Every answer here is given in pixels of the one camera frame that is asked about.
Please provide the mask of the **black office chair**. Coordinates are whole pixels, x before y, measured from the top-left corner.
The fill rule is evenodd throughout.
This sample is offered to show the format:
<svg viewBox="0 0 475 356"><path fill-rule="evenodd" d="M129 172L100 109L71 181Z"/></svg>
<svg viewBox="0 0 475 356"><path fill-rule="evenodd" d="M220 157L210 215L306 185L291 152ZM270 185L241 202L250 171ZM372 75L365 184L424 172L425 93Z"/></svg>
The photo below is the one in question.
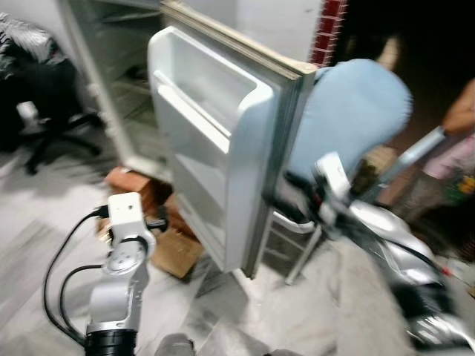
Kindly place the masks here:
<svg viewBox="0 0 475 356"><path fill-rule="evenodd" d="M32 102L39 118L45 120L37 132L23 132L26 123L17 106L25 102ZM37 174L44 153L57 140L84 148L92 156L102 153L99 146L69 133L86 123L98 128L104 125L98 114L81 105L76 92L76 68L68 60L41 64L17 59L0 69L0 153L37 142L33 155L24 164L28 175Z"/></svg>

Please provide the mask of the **shiny black plastic bag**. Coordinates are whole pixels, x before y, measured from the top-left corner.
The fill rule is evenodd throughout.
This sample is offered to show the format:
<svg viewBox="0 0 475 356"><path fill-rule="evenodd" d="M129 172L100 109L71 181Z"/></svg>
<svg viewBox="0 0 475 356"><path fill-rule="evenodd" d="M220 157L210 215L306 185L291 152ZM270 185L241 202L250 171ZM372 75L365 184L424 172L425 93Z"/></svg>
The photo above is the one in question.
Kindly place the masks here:
<svg viewBox="0 0 475 356"><path fill-rule="evenodd" d="M0 81L13 75L13 66L20 58L57 65L67 60L67 55L44 28L0 11Z"/></svg>

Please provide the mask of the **child in pink shirt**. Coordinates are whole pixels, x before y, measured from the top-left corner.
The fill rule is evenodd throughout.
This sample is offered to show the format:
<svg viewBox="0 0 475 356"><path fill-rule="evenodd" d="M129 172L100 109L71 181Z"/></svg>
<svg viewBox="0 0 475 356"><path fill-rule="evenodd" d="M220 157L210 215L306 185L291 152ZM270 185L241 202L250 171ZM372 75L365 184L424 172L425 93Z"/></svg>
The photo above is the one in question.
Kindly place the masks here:
<svg viewBox="0 0 475 356"><path fill-rule="evenodd" d="M472 169L474 126L475 80L471 80L442 120L445 135L453 139L454 144L431 157L423 167L423 175L415 182L415 208L408 214L411 220L442 204L445 186Z"/></svg>

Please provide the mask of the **large flat cardboard piece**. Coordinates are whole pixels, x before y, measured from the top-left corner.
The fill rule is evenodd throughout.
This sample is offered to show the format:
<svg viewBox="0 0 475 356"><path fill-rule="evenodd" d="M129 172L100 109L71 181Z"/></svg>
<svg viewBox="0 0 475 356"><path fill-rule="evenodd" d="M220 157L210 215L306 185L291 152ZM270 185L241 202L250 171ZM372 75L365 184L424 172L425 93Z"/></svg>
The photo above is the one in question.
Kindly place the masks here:
<svg viewBox="0 0 475 356"><path fill-rule="evenodd" d="M200 241L181 234L176 228L157 234L156 241L152 263L166 274L179 279L187 278L204 252Z"/></svg>

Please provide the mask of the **silver refrigerator door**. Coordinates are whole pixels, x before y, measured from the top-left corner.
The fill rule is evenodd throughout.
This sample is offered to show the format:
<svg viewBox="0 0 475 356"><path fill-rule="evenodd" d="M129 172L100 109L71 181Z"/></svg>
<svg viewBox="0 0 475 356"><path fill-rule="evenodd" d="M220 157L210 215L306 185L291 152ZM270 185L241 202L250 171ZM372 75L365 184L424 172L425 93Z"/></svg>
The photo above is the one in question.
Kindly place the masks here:
<svg viewBox="0 0 475 356"><path fill-rule="evenodd" d="M318 67L163 0L147 74L181 216L221 271L257 275Z"/></svg>

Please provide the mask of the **red brick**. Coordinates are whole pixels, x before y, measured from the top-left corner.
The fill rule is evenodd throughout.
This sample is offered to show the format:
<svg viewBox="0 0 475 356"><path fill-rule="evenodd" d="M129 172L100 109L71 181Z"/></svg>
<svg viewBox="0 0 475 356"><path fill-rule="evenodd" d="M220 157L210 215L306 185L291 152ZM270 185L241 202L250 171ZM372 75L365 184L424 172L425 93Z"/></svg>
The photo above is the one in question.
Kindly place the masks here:
<svg viewBox="0 0 475 356"><path fill-rule="evenodd" d="M138 193L142 209L149 216L156 216L159 207L163 206L173 193L170 184L140 175L122 166L113 168L105 177L105 183L110 187L112 194Z"/></svg>

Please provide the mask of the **grey robot left leg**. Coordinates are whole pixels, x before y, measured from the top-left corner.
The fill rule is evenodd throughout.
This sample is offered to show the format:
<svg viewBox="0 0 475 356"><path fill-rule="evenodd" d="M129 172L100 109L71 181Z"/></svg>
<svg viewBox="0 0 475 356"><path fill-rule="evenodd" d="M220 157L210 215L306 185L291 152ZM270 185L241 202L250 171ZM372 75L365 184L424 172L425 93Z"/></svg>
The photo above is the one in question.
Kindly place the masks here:
<svg viewBox="0 0 475 356"><path fill-rule="evenodd" d="M194 342L186 334L175 333L163 337L154 356L196 356Z"/></svg>

